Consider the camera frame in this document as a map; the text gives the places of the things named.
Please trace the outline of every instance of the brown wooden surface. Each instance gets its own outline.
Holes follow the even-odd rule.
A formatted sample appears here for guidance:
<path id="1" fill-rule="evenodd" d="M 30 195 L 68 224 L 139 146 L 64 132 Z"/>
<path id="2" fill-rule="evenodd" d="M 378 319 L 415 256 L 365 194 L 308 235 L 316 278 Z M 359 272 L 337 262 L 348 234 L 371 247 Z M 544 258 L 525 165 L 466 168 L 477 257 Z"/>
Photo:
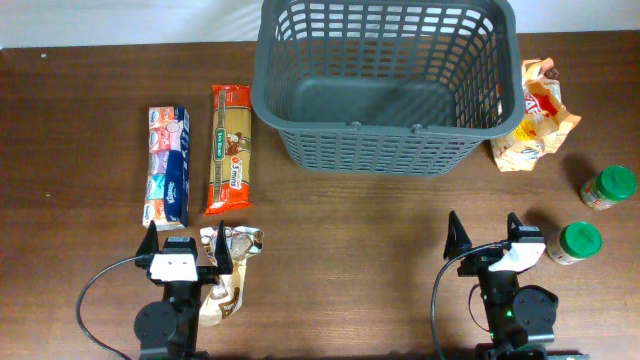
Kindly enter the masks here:
<path id="1" fill-rule="evenodd" d="M 0 358 L 113 358 L 77 327 L 76 297 L 142 240 L 147 107 L 182 104 L 191 115 L 190 226 L 162 239 L 197 238 L 223 218 L 266 234 L 248 263 L 242 309 L 201 328 L 198 348 L 251 357 L 431 352 L 428 302 L 455 209 L 475 244 L 503 239 L 510 211 L 547 231 L 595 224 L 605 239 L 598 256 L 570 267 L 545 256 L 521 284 L 560 298 L 551 349 L 637 359 L 640 196 L 595 212 L 576 190 L 610 164 L 640 169 L 640 33 L 526 35 L 520 46 L 523 59 L 555 58 L 564 102 L 583 116 L 534 172 L 500 173 L 481 146 L 431 179 L 314 173 L 254 116 L 254 206 L 224 217 L 202 215 L 210 85 L 250 83 L 254 43 L 2 50 Z M 467 312 L 474 283 L 451 271 L 441 285 L 447 347 L 489 340 Z M 160 296 L 127 265 L 91 289 L 84 318 L 99 339 L 137 358 L 133 319 Z M 472 309 L 485 323 L 477 296 Z"/>

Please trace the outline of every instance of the chip bag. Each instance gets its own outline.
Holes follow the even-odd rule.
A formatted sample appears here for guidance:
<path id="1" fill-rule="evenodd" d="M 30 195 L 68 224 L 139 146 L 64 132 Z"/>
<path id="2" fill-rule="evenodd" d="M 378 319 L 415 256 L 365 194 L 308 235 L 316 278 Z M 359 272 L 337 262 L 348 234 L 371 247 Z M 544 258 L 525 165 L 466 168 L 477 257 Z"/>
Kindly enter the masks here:
<path id="1" fill-rule="evenodd" d="M 215 239 L 217 228 L 203 228 L 200 239 L 207 257 L 214 265 Z M 220 275 L 220 283 L 214 285 L 200 306 L 200 326 L 213 326 L 235 313 L 242 306 L 244 277 L 247 271 L 247 259 L 262 251 L 264 233 L 260 229 L 246 226 L 226 227 L 225 237 L 229 247 L 229 255 L 233 262 L 231 275 Z"/>
<path id="2" fill-rule="evenodd" d="M 524 118 L 509 135 L 491 140 L 500 171 L 533 170 L 542 156 L 558 151 L 580 122 L 580 117 L 569 113 L 560 102 L 559 82 L 547 77 L 557 76 L 553 69 L 550 58 L 523 62 Z"/>

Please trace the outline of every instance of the green lid jar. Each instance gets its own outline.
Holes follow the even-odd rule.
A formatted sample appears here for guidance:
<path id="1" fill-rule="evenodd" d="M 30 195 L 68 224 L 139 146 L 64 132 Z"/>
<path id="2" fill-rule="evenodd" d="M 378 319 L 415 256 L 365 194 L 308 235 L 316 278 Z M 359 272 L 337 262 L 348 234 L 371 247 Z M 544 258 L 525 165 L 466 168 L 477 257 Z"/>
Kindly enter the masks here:
<path id="1" fill-rule="evenodd" d="M 562 229 L 560 236 L 547 244 L 547 254 L 562 265 L 575 264 L 597 254 L 602 248 L 602 236 L 595 226 L 579 221 Z"/>
<path id="2" fill-rule="evenodd" d="M 627 200 L 638 190 L 638 182 L 631 170 L 613 165 L 589 179 L 580 191 L 585 204 L 596 210 L 604 210 Z"/>

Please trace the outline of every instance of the printed label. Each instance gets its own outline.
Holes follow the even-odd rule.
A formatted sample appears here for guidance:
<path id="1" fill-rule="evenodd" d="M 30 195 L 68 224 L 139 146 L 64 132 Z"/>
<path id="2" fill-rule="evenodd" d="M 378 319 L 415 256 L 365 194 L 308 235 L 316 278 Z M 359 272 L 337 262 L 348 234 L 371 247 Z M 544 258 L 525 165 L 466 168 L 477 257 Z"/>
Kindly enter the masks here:
<path id="1" fill-rule="evenodd" d="M 527 94 L 524 96 L 525 109 L 527 114 L 538 114 L 543 111 L 548 111 L 551 115 L 556 115 L 558 110 L 553 107 L 553 103 L 549 98 L 549 95 L 532 95 Z"/>
<path id="2" fill-rule="evenodd" d="M 562 249 L 558 241 L 555 241 L 554 244 L 549 245 L 549 247 L 547 248 L 547 253 L 553 259 L 553 261 L 561 265 L 571 265 L 584 260 L 584 259 L 574 258 L 573 256 L 567 254 Z"/>
<path id="3" fill-rule="evenodd" d="M 223 96 L 214 97 L 213 99 L 213 111 L 218 110 L 220 104 L 224 104 L 227 107 L 251 109 L 251 95 L 244 86 L 223 86 L 220 89 L 220 94 Z"/>
<path id="4" fill-rule="evenodd" d="M 540 152 L 534 149 L 524 149 L 520 154 L 525 157 L 526 161 L 536 161 L 540 158 Z"/>
<path id="5" fill-rule="evenodd" d="M 151 133 L 149 133 L 149 147 L 153 147 L 157 143 L 158 143 L 158 133 L 155 131 L 152 131 Z"/>
<path id="6" fill-rule="evenodd" d="M 222 190 L 222 162 L 217 161 L 213 165 L 215 167 L 215 177 L 213 178 L 213 202 L 220 202 L 220 192 Z"/>
<path id="7" fill-rule="evenodd" d="M 166 132 L 162 132 L 161 134 L 162 136 L 160 137 L 160 145 L 163 149 L 167 149 L 167 147 L 169 146 L 169 134 Z"/>
<path id="8" fill-rule="evenodd" d="M 226 138 L 226 130 L 218 129 L 216 130 L 216 139 L 215 139 L 215 151 L 213 154 L 213 159 L 215 161 L 220 161 L 224 159 L 224 144 Z"/>
<path id="9" fill-rule="evenodd" d="M 530 119 L 524 119 L 513 131 L 513 135 L 518 140 L 534 140 L 537 136 L 535 131 L 535 124 Z"/>
<path id="10" fill-rule="evenodd" d="M 231 301 L 220 303 L 220 311 L 222 312 L 222 318 L 226 319 L 229 315 L 233 314 L 236 310 L 236 305 L 238 305 L 238 299 L 240 298 L 240 288 L 233 289 L 233 298 Z"/>
<path id="11" fill-rule="evenodd" d="M 169 132 L 169 148 L 171 150 L 175 150 L 175 151 L 180 151 L 183 148 L 185 148 L 183 141 L 182 141 L 182 134 L 186 134 L 184 131 L 182 131 L 182 123 L 176 123 L 176 129 L 174 132 L 171 132 L 168 130 Z"/>
<path id="12" fill-rule="evenodd" d="M 617 204 L 617 202 L 600 195 L 600 192 L 595 188 L 595 178 L 584 184 L 580 196 L 585 204 L 596 210 L 605 210 Z"/>
<path id="13" fill-rule="evenodd" d="M 149 111 L 149 126 L 153 126 L 160 119 L 160 112 L 158 110 Z"/>
<path id="14" fill-rule="evenodd" d="M 164 120 L 173 120 L 174 109 L 172 106 L 163 107 L 160 111 L 162 111 L 162 118 Z"/>
<path id="15" fill-rule="evenodd" d="M 189 113 L 187 113 L 187 110 L 184 111 L 184 120 L 182 122 L 184 128 L 189 132 Z"/>
<path id="16" fill-rule="evenodd" d="M 242 161 L 237 156 L 231 158 L 231 178 L 229 179 L 229 186 L 236 190 L 242 189 Z"/>
<path id="17" fill-rule="evenodd" d="M 158 151 L 151 155 L 150 171 L 152 175 L 164 174 L 167 171 L 169 151 Z"/>
<path id="18" fill-rule="evenodd" d="M 144 204 L 144 210 L 142 213 L 142 225 L 149 226 L 155 214 L 156 214 L 156 209 L 153 207 L 153 205 Z"/>
<path id="19" fill-rule="evenodd" d="M 151 197 L 154 192 L 156 192 L 156 182 L 153 181 L 152 177 L 147 179 L 147 198 Z"/>
<path id="20" fill-rule="evenodd" d="M 214 106 L 218 108 L 218 128 L 224 127 L 224 119 L 227 117 L 226 107 L 227 104 L 224 101 L 227 96 L 226 90 L 220 90 L 220 94 L 218 95 L 218 103 Z"/>
<path id="21" fill-rule="evenodd" d="M 167 124 L 167 130 L 169 130 L 169 132 L 180 131 L 180 125 L 177 121 L 172 121 Z"/>
<path id="22" fill-rule="evenodd" d="M 167 202 L 173 204 L 176 201 L 176 184 L 173 181 L 169 182 L 167 188 Z"/>

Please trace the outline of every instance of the pasta package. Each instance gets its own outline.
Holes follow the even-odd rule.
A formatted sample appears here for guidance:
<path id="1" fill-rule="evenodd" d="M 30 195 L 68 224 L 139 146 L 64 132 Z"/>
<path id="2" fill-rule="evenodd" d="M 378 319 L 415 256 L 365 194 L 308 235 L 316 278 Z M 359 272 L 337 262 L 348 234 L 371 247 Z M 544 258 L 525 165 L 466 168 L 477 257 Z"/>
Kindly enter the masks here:
<path id="1" fill-rule="evenodd" d="M 222 214 L 251 206 L 251 89 L 213 85 L 213 146 L 205 214 Z"/>

